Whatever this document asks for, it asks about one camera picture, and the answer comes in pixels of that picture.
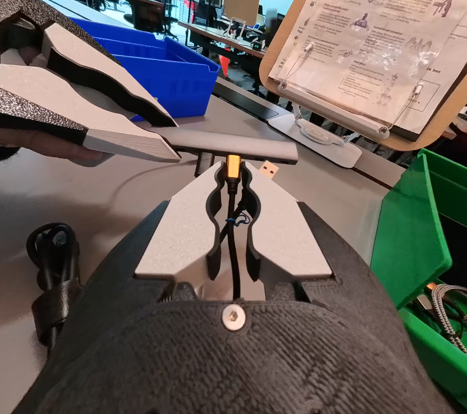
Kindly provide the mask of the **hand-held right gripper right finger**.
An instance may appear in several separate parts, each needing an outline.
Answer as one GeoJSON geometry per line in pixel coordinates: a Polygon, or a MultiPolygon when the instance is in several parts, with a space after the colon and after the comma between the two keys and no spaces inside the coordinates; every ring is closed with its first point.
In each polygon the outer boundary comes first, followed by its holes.
{"type": "Polygon", "coordinates": [[[251,163],[242,163],[242,207],[248,224],[246,263],[261,282],[328,279],[332,270],[298,201],[251,163]]]}

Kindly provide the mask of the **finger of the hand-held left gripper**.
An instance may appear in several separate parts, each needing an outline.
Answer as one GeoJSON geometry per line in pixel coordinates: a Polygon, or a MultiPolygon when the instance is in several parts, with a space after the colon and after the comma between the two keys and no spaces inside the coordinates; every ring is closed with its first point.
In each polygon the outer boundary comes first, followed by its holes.
{"type": "Polygon", "coordinates": [[[154,97],[113,57],[102,53],[57,23],[43,30],[42,51],[47,69],[82,90],[106,99],[104,108],[120,114],[142,116],[157,127],[178,127],[154,97]]]}
{"type": "Polygon", "coordinates": [[[65,79],[40,67],[1,64],[1,127],[44,131],[110,155],[178,163],[160,135],[95,105],[65,79]]]}

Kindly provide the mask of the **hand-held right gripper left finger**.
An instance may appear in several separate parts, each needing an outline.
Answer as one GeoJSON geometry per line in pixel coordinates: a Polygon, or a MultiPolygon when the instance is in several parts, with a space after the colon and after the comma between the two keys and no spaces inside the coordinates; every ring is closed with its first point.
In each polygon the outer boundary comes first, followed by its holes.
{"type": "Polygon", "coordinates": [[[190,283],[209,279],[209,259],[220,264],[219,225],[225,162],[219,161],[170,199],[135,269],[141,279],[190,283]]]}

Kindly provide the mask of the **grey USB hub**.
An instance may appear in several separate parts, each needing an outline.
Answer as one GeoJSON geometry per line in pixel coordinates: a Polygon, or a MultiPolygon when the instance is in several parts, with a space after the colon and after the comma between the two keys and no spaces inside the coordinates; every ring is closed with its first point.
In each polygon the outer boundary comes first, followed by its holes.
{"type": "Polygon", "coordinates": [[[194,155],[210,153],[221,157],[233,154],[244,160],[267,160],[289,165],[298,162],[296,144],[290,141],[206,132],[183,127],[152,126],[150,131],[163,137],[178,152],[194,155]]]}

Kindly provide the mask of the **green plastic bin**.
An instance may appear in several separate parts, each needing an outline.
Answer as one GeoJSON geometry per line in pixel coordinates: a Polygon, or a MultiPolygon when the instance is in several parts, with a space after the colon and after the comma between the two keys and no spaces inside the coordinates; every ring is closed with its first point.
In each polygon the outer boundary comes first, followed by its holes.
{"type": "Polygon", "coordinates": [[[466,166],[422,149],[382,201],[371,269],[430,378],[466,413],[466,166]]]}

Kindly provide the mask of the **grey desk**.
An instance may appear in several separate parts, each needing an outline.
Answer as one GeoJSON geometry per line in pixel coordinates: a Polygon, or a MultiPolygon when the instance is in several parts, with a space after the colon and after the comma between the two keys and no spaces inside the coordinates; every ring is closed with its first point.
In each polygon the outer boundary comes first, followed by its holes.
{"type": "MultiPolygon", "coordinates": [[[[354,169],[297,145],[296,165],[280,165],[274,181],[307,203],[370,262],[383,197],[404,168],[364,150],[354,169]]],[[[20,150],[1,164],[1,413],[11,413],[46,360],[32,302],[40,295],[36,267],[25,252],[28,235],[65,222],[81,246],[86,281],[110,250],[160,202],[194,180],[196,158],[179,164],[114,156],[82,167],[20,150]]]]}

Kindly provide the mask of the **person's left hand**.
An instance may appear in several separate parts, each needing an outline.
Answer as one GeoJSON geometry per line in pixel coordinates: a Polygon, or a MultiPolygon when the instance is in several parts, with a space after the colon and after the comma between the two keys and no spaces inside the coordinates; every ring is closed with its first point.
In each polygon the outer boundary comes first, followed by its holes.
{"type": "Polygon", "coordinates": [[[69,160],[87,167],[97,166],[110,156],[45,132],[1,128],[0,161],[5,162],[14,157],[20,149],[27,149],[50,158],[69,160]]]}

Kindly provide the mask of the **blue plastic bin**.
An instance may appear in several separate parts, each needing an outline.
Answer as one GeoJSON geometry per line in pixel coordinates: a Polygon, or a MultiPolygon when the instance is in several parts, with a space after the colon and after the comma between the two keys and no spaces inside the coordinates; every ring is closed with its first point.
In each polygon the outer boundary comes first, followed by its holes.
{"type": "Polygon", "coordinates": [[[72,19],[167,110],[174,119],[207,111],[221,66],[172,38],[133,28],[72,19]]]}

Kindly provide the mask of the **small wooden document stand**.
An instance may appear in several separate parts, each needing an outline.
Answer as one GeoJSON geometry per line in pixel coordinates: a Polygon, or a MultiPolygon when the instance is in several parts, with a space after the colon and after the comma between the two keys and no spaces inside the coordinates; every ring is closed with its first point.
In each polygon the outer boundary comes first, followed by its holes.
{"type": "Polygon", "coordinates": [[[226,31],[230,35],[230,30],[234,24],[240,27],[234,31],[234,39],[238,41],[246,26],[254,26],[258,15],[260,0],[224,0],[225,14],[230,20],[226,31]]]}

